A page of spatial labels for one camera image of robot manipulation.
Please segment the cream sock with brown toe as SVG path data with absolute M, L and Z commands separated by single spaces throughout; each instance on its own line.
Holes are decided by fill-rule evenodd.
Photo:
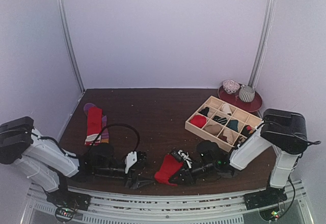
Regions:
M 227 115 L 232 115 L 232 110 L 229 104 L 224 103 L 221 107 L 221 111 Z

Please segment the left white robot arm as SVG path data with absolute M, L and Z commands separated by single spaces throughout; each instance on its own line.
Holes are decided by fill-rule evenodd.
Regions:
M 67 178 L 85 182 L 89 176 L 122 179 L 128 189 L 139 189 L 154 181 L 137 175 L 135 167 L 143 166 L 147 155 L 134 149 L 126 154 L 121 162 L 114 158 L 114 147 L 107 143 L 95 142 L 102 133 L 111 127 L 124 127 L 132 130 L 137 143 L 140 134 L 132 126 L 114 123 L 104 126 L 91 141 L 82 155 L 64 150 L 56 139 L 43 136 L 34 127 L 30 117 L 22 117 L 1 124 L 1 164 L 16 165 L 17 168 L 41 185 L 46 192 L 63 206 L 73 202 L 73 194 L 64 186 Z

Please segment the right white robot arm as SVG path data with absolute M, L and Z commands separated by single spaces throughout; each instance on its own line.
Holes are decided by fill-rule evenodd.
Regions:
M 270 205 L 280 197 L 280 189 L 285 187 L 298 158 L 308 147 L 306 120 L 300 113 L 267 109 L 263 113 L 263 122 L 230 154 L 209 140 L 197 145 L 201 156 L 199 162 L 193 161 L 187 152 L 173 151 L 174 159 L 184 165 L 169 177 L 168 182 L 192 185 L 199 177 L 212 171 L 232 178 L 236 171 L 244 170 L 271 146 L 279 148 L 280 153 L 269 177 L 269 187 L 261 193 L 261 200 Z

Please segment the tan sock roll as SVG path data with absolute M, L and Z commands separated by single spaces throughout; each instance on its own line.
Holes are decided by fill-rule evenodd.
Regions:
M 203 130 L 214 136 L 218 136 L 222 128 L 223 126 L 221 126 L 220 124 L 214 124 L 205 126 Z

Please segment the dark patterned sock roll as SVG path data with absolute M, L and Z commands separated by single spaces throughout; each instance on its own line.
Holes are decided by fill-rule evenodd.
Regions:
M 242 131 L 241 131 L 241 135 L 245 136 L 245 137 L 250 137 L 254 132 L 255 132 L 255 128 L 253 128 L 250 125 L 246 125 Z

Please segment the rolled red sock in box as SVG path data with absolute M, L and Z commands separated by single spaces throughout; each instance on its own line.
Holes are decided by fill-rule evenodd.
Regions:
M 207 123 L 207 119 L 205 116 L 195 115 L 189 121 L 192 125 L 197 126 L 198 128 L 203 128 L 204 125 Z

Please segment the wooden compartment organiser box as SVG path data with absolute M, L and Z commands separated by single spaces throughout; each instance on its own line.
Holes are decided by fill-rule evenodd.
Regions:
M 262 119 L 219 98 L 210 96 L 186 121 L 185 129 L 226 151 L 244 142 Z

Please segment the red sock with striped cuff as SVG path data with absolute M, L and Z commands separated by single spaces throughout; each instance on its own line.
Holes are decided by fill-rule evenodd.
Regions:
M 102 130 L 102 109 L 97 107 L 90 107 L 87 115 L 87 136 L 85 145 L 89 146 L 93 141 L 99 142 L 97 136 Z

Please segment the dark red round plate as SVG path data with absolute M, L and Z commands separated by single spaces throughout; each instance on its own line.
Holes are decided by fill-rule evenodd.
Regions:
M 243 102 L 239 98 L 239 91 L 240 90 L 236 91 L 234 94 L 228 94 L 223 86 L 220 86 L 218 89 L 218 97 L 219 99 L 250 113 L 257 112 L 262 107 L 262 98 L 257 92 L 255 93 L 252 102 Z

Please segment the striped grey cup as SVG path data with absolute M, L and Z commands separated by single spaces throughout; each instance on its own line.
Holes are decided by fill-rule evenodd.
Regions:
M 242 85 L 239 90 L 239 98 L 242 102 L 250 103 L 255 98 L 255 90 L 250 86 Z

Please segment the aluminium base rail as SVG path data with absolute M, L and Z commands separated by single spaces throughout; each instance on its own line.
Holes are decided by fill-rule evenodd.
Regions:
M 245 206 L 243 198 L 250 193 L 248 190 L 185 196 L 126 195 L 75 187 L 70 190 L 89 194 L 91 199 L 88 210 L 79 210 L 69 223 L 266 223 L 262 216 L 276 207 L 287 210 L 277 223 L 315 223 L 301 181 L 287 184 L 286 201 L 252 210 Z

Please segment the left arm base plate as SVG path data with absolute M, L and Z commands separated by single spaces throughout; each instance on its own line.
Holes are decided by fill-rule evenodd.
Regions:
M 87 211 L 90 205 L 91 196 L 88 194 L 72 192 L 68 190 L 56 190 L 45 192 L 46 200 L 57 207 L 66 207 Z

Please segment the left aluminium frame post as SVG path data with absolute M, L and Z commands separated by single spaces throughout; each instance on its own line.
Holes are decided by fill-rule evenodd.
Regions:
M 66 48 L 68 51 L 69 61 L 72 66 L 73 74 L 77 81 L 78 88 L 81 93 L 84 93 L 86 89 L 85 89 L 84 83 L 82 81 L 82 77 L 81 77 L 81 74 L 80 74 L 80 71 L 78 68 L 76 56 L 75 56 L 74 49 L 73 49 L 73 43 L 72 43 L 72 39 L 70 36 L 64 0 L 57 0 L 57 3 L 58 3 L 61 24 L 62 24 L 62 28 L 63 28 L 63 33 L 64 33 L 64 40 L 65 40 Z

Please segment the aluminium frame post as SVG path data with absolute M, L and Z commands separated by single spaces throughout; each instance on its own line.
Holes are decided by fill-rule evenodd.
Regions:
M 265 54 L 267 51 L 267 40 L 273 24 L 275 4 L 276 0 L 267 0 L 266 2 L 262 30 L 258 42 L 258 48 L 254 59 L 252 72 L 248 83 L 248 85 L 254 89 L 257 87 L 259 76 L 265 59 Z
M 80 74 L 80 71 L 78 68 L 76 56 L 75 56 L 74 49 L 73 49 L 73 43 L 72 43 L 72 39 L 70 36 L 64 0 L 57 0 L 57 3 L 58 3 L 61 24 L 62 24 L 62 28 L 63 28 L 63 33 L 64 33 L 64 40 L 65 40 L 66 48 L 68 51 L 69 61 L 72 66 L 73 74 L 77 81 L 78 88 L 81 93 L 84 93 L 86 89 L 85 89 L 84 83 L 82 81 L 82 77 L 81 77 L 81 74 Z

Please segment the right aluminium frame post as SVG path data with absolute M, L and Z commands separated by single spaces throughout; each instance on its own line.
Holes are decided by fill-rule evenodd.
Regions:
M 254 89 L 257 87 L 259 76 L 265 59 L 265 54 L 267 51 L 267 40 L 273 24 L 275 4 L 276 0 L 267 0 L 266 2 L 262 30 L 258 42 L 258 48 L 254 59 L 252 72 L 248 83 L 248 85 Z

